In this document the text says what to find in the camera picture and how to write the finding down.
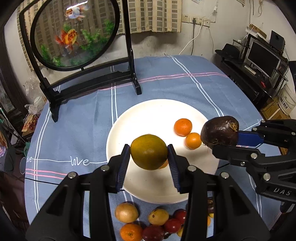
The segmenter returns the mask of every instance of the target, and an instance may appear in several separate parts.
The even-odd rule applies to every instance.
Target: checkered curtain
[[[31,71],[33,71],[33,68],[22,39],[18,15],[20,11],[32,1],[33,0],[24,0],[17,9],[17,27],[20,42]],[[25,13],[28,35],[34,16],[44,2],[46,2],[46,0],[40,0]],[[63,24],[65,9],[71,5],[77,4],[77,2],[77,0],[52,0],[52,2],[49,3],[50,7],[46,7],[46,10],[41,14],[40,18],[42,20],[40,20],[36,26],[37,39],[40,39],[39,44],[44,43],[46,46],[49,46],[51,53],[58,53],[59,47],[52,41],[52,36],[54,36],[55,33],[53,33],[52,28],[48,26],[54,24],[57,29],[60,28]],[[117,34],[124,34],[122,0],[117,0],[117,3],[120,9],[120,24]],[[82,21],[84,29],[88,28],[90,31],[94,31],[96,28],[102,27],[104,19],[112,19],[113,16],[109,16],[114,12],[111,1],[88,0],[88,4],[91,7],[90,10],[92,14],[88,15],[87,21]],[[145,31],[181,32],[182,0],[128,0],[128,8],[131,33],[141,33]]]

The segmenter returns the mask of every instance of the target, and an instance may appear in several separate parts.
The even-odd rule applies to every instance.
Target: white bucket
[[[278,105],[284,114],[289,115],[296,106],[296,95],[292,93],[287,85],[281,90]]]

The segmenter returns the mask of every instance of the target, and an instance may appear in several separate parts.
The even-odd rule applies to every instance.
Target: small orange
[[[207,217],[207,226],[209,226],[211,224],[211,218],[208,216]]]
[[[200,147],[202,141],[198,133],[192,132],[185,138],[185,145],[190,149],[196,149]]]
[[[190,120],[184,118],[177,120],[174,130],[177,135],[185,137],[192,131],[192,123]]]
[[[124,241],[141,241],[142,231],[140,225],[134,223],[127,223],[120,229],[120,236]]]
[[[166,160],[165,163],[159,169],[165,168],[167,165],[168,165],[168,160]]]

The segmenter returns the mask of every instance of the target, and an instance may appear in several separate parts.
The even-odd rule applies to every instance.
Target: wall
[[[242,39],[245,35],[246,26],[249,24],[250,5],[246,0],[246,6],[242,6],[236,0],[219,0],[218,12],[215,16],[211,14],[216,0],[201,0],[199,4],[191,0],[183,0],[182,12],[199,17],[207,16],[216,23],[211,23],[210,31],[213,37],[214,47],[207,27],[202,27],[200,35],[194,41],[193,55],[203,56],[213,62],[215,57],[213,50],[222,49],[226,43],[231,43],[233,39]],[[260,27],[270,37],[271,30],[282,35],[286,40],[286,49],[290,60],[296,59],[296,49],[293,44],[296,43],[296,35],[290,24],[279,10],[279,8],[270,0],[265,0],[261,17],[258,17],[258,0],[254,0],[255,15],[251,16],[251,23]],[[195,36],[200,26],[195,27]],[[184,46],[192,39],[193,25],[182,23],[181,33],[152,33],[145,32],[140,34],[132,34],[132,44],[135,58],[144,56],[164,56],[177,55]],[[18,38],[16,13],[12,15],[5,26],[5,39],[7,41],[7,49],[13,69],[21,85],[23,85],[30,75],[30,71],[26,64],[26,60],[22,53],[22,48]],[[190,54],[192,44],[183,51],[182,54]],[[126,46],[124,36],[118,36],[108,51],[91,64],[95,65],[101,62],[121,58],[126,56]],[[50,71],[46,74],[50,83],[53,83],[72,72]],[[294,89],[292,83],[292,75],[288,73],[289,87]]]

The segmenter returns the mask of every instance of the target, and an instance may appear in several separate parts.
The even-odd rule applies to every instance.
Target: black circular frame
[[[52,0],[47,0],[38,10],[38,12],[36,13],[33,22],[32,22],[32,26],[31,26],[31,30],[30,30],[30,45],[32,48],[32,51],[35,55],[35,57],[38,59],[38,61],[43,64],[45,67],[49,68],[49,69],[53,69],[53,70],[57,70],[57,71],[71,71],[71,70],[76,70],[76,69],[81,69],[89,64],[91,64],[92,62],[94,62],[96,59],[98,59],[100,56],[103,55],[103,53],[106,52],[106,50],[110,47],[111,43],[113,42],[113,40],[116,37],[118,28],[119,28],[119,22],[120,22],[120,11],[119,11],[119,6],[116,0],[109,0],[112,3],[112,6],[114,8],[114,17],[115,17],[115,24],[114,24],[114,29],[113,32],[108,40],[108,42],[105,44],[105,46],[102,48],[102,50],[96,55],[94,56],[92,59],[90,59],[89,61],[87,61],[84,64],[81,65],[77,65],[74,67],[57,67],[54,65],[50,65],[48,64],[46,61],[44,61],[44,59],[42,58],[41,54],[39,53],[37,47],[36,47],[36,43],[35,43],[35,28],[36,28],[36,24],[37,21],[39,19],[39,16],[41,15],[42,11],[45,9],[45,7],[51,2]]]

